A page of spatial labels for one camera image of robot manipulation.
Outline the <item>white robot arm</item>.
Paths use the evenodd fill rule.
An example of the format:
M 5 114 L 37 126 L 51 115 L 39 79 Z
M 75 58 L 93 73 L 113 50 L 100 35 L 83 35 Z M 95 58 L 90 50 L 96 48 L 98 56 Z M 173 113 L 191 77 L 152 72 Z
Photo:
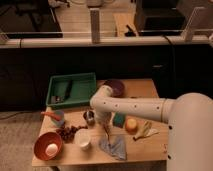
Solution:
M 115 98 L 113 89 L 103 85 L 90 106 L 100 123 L 106 123 L 111 112 L 167 123 L 167 171 L 213 171 L 213 99 L 208 96 Z

